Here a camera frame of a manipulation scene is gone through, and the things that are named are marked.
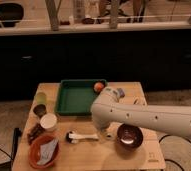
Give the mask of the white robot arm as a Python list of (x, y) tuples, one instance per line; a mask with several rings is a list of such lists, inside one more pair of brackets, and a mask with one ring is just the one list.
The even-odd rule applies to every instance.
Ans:
[(191, 139), (191, 106), (129, 105), (120, 103), (121, 88), (105, 87), (91, 105), (94, 127), (103, 131), (112, 122)]

